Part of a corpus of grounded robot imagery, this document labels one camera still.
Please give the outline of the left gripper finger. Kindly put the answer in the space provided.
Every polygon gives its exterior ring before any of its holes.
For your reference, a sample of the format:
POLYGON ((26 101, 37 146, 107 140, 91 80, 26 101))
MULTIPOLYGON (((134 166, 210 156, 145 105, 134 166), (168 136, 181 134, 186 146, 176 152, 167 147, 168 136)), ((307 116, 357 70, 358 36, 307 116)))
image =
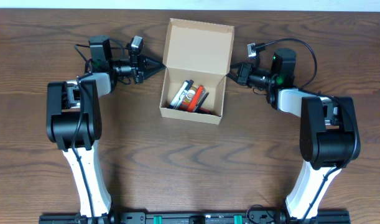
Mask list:
POLYGON ((155 75, 156 73, 158 73, 164 69, 165 69, 164 65, 159 65, 159 66, 153 67, 153 68, 145 68, 145 70, 143 71, 143 75, 142 75, 143 79, 147 80, 151 76, 155 75))
POLYGON ((146 67, 165 67, 162 62, 146 56, 144 57, 144 63, 146 67))

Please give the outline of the red and black stapler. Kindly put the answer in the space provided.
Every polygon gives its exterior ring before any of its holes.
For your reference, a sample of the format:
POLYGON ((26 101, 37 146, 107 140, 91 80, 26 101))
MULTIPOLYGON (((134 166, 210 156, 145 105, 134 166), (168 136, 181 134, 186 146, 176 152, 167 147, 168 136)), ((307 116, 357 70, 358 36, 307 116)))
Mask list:
POLYGON ((187 111, 197 112, 201 108, 208 95, 209 92, 206 90, 206 88, 204 86, 199 86, 191 102, 188 104, 187 111))

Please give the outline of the cardboard box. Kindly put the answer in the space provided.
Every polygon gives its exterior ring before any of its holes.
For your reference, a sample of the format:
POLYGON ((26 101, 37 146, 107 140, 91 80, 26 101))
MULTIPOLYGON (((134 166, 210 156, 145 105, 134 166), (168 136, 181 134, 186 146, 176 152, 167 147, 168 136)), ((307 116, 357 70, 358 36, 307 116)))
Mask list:
POLYGON ((163 117, 210 124, 220 123, 233 42, 233 26, 170 19, 163 56, 165 75, 159 103, 163 117), (204 86, 209 92, 202 108, 210 114, 169 108, 186 80, 192 80, 193 86, 204 86))

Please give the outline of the yellow tape roll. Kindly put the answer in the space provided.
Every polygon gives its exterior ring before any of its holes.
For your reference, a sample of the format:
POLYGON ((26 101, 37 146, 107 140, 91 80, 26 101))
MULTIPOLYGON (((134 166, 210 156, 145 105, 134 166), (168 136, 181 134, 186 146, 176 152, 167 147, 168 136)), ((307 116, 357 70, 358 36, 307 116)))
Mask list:
POLYGON ((183 101, 182 101, 182 104, 190 104, 191 101, 193 100, 193 97, 195 96, 197 92, 197 88, 196 87, 191 87, 187 93, 185 94, 184 98, 183 98, 183 101))

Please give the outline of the red utility knife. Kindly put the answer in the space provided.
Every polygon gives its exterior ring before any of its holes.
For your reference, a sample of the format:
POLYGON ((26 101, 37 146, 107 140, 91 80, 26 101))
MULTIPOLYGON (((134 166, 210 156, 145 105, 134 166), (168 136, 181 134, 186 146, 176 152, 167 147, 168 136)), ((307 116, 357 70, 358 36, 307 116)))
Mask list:
MULTIPOLYGON (((186 102, 182 102, 182 104, 179 106, 178 110, 181 111, 187 111, 189 104, 186 102)), ((194 113, 200 113, 200 114, 211 114, 211 111, 206 110, 204 108, 198 108, 194 111, 194 113)))

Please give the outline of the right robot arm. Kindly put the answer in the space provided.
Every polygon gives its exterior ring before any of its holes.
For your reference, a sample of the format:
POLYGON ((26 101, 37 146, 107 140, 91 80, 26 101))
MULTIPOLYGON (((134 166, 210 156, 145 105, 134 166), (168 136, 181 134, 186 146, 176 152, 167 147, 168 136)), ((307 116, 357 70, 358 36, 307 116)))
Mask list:
POLYGON ((230 67, 228 77, 266 92, 277 111, 300 118, 302 170, 276 223, 316 223, 318 205, 332 180, 361 150, 353 99, 313 93, 294 85, 293 72, 263 70, 252 63, 230 67))

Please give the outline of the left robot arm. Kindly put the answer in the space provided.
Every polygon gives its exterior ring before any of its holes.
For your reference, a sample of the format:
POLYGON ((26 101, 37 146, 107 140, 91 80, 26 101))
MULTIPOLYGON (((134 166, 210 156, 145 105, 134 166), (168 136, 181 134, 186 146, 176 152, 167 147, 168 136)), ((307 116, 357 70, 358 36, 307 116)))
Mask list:
POLYGON ((78 223, 111 223, 112 198, 106 188, 98 156, 102 134, 99 99, 116 84, 144 80, 164 69, 148 56, 132 53, 128 59, 92 55, 82 76, 47 86, 47 136, 68 161, 80 198, 78 223))

